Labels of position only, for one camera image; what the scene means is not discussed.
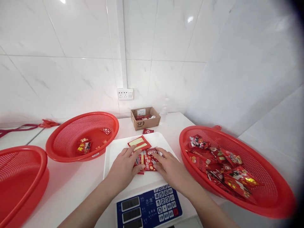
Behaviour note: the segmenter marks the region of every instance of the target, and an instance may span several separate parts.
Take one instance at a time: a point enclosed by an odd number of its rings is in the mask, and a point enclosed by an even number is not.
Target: cardboard box
[[[147,114],[151,114],[151,116],[156,116],[156,118],[136,121],[136,116],[144,116]],[[132,109],[131,118],[134,124],[135,131],[142,130],[145,128],[157,127],[161,120],[161,116],[153,107]]]

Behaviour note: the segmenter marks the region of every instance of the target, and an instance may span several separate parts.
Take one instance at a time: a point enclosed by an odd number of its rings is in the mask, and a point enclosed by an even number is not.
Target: sf logo
[[[138,127],[142,127],[144,124],[145,124],[145,122],[142,121],[142,122],[137,123],[137,126],[138,126]]]

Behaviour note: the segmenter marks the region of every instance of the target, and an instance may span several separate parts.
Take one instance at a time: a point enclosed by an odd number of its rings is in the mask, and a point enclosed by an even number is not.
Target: white scale tray
[[[128,148],[128,142],[138,138],[139,136],[116,139],[113,140],[109,146],[106,148],[105,152],[105,161],[104,161],[104,179],[108,175],[109,170],[118,156],[118,154],[122,151],[123,148]],[[151,134],[145,134],[144,137],[151,144],[151,147],[161,147],[166,151],[169,151],[176,157],[175,153],[167,143],[164,136],[159,132],[154,132]],[[126,187],[115,199],[114,201],[118,202],[123,199],[150,191],[157,187],[163,186],[167,184],[167,182],[163,179],[163,177],[154,171],[147,171],[144,175],[135,175],[132,182]]]

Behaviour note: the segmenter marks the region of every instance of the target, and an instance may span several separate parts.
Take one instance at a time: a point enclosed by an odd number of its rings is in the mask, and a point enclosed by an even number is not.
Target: red colander
[[[104,127],[111,129],[108,135],[101,131]],[[85,113],[60,125],[48,138],[46,152],[51,159],[58,162],[89,161],[105,152],[117,135],[118,129],[118,119],[110,113]],[[91,139],[91,152],[80,155],[77,148],[83,138]]]
[[[18,228],[29,218],[48,185],[47,155],[37,146],[0,151],[0,228]]]
[[[233,197],[213,184],[207,175],[199,171],[186,152],[189,149],[189,137],[196,134],[200,135],[204,141],[210,142],[212,147],[220,147],[239,153],[244,168],[265,184],[265,186],[251,189],[257,205]],[[180,148],[183,162],[189,173],[211,193],[226,198],[244,209],[270,218],[287,218],[295,211],[295,197],[284,178],[265,158],[238,139],[216,128],[191,126],[180,133]]]

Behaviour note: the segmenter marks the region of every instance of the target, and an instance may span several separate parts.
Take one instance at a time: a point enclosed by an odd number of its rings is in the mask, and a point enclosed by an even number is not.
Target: white countertop
[[[2,130],[11,130],[16,129],[17,127],[12,128],[2,128]],[[44,128],[35,128],[29,131],[13,131],[9,132],[3,137],[0,138],[0,150],[7,149],[15,146],[23,146],[30,142],[37,134],[43,131]]]
[[[131,118],[118,119],[118,121],[119,131],[115,139],[139,136],[143,133],[142,130],[134,130]],[[183,163],[179,135],[185,127],[193,125],[183,114],[176,112],[168,114],[165,124],[149,129],[162,133],[180,162]],[[45,149],[48,137],[56,128],[45,129],[29,145]],[[91,161],[72,163],[60,163],[48,158],[50,180],[46,192],[24,227],[57,227],[103,180],[104,162],[104,154]],[[226,202],[225,199],[211,193],[210,196],[217,204]],[[183,216],[164,227],[169,227],[197,214],[191,203],[181,194],[179,194],[179,200]],[[105,210],[95,227],[115,227],[114,203],[111,203]]]

